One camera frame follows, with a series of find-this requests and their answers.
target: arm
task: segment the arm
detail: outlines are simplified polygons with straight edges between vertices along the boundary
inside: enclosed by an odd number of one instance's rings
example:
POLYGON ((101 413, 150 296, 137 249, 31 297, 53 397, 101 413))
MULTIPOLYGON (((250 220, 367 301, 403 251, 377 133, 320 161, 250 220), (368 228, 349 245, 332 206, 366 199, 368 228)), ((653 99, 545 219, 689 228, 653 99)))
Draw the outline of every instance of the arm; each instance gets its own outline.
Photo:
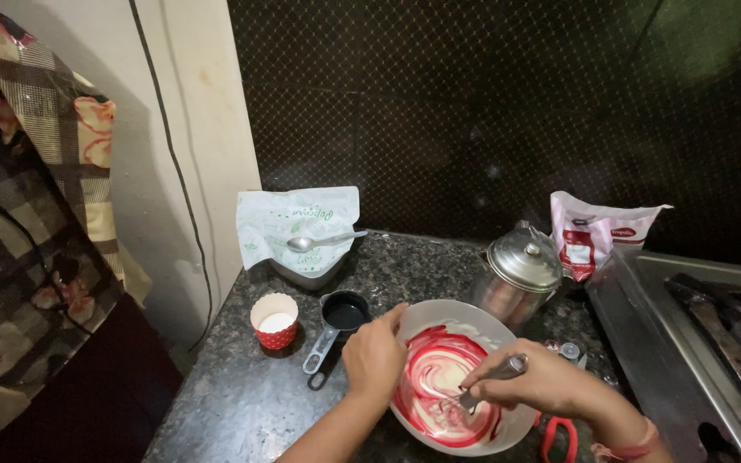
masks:
MULTIPOLYGON (((518 340, 492 352, 462 382, 471 395, 487 402, 515 407, 530 407, 563 418, 585 421, 596 442, 611 449, 633 447, 642 443, 648 425, 636 408, 600 379, 566 362, 540 343, 518 340), (502 359, 522 352, 528 356, 528 372, 512 380, 482 380, 485 372, 502 359)), ((662 442, 636 463, 670 463, 671 456, 662 442)))
POLYGON ((348 393, 277 463, 347 461, 385 413, 405 369, 407 349, 395 337, 406 303, 363 325, 345 344, 348 393))

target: spoon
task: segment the spoon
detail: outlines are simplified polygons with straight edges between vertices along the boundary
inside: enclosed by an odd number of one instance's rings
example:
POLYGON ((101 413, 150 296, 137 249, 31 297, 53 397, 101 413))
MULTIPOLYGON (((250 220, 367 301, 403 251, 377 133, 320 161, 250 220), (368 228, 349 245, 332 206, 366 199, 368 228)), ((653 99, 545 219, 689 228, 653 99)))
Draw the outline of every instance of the spoon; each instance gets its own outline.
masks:
POLYGON ((324 247, 327 245, 335 245, 342 241, 350 240, 351 238, 364 237, 367 235, 367 231, 356 231, 354 233, 345 233, 338 237, 325 238, 324 240, 314 240, 309 237, 293 237, 287 241, 287 248, 293 252, 307 252, 314 249, 315 247, 324 247))

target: floral curtain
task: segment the floral curtain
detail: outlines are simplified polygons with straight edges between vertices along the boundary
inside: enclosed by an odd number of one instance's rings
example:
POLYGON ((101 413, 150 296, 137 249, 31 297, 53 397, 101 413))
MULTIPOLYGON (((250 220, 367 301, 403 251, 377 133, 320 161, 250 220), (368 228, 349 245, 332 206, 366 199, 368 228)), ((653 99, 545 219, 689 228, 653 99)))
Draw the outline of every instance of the floral curtain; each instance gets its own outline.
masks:
POLYGON ((0 428, 133 283, 110 201, 115 111, 0 13, 0 428))

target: pink packet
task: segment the pink packet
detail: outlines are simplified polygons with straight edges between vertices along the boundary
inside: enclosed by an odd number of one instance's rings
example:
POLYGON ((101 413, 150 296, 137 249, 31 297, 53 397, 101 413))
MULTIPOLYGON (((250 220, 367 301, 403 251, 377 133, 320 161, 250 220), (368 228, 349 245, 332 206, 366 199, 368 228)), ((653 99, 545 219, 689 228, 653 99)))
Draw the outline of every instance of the pink packet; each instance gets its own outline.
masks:
POLYGON ((642 248, 656 215, 673 207, 594 206, 564 191, 551 193, 552 238, 562 267, 571 270, 576 281, 587 279, 605 263, 614 245, 642 248))

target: left hand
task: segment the left hand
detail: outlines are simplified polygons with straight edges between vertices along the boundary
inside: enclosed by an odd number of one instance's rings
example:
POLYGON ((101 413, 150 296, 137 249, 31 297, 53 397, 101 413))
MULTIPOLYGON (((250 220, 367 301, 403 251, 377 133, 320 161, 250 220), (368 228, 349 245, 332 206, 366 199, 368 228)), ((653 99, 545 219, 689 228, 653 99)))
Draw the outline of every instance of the left hand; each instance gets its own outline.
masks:
POLYGON ((390 401, 405 369, 407 348, 396 339, 399 319, 410 304, 402 302, 375 321, 364 324, 345 343, 342 360, 349 394, 390 401))

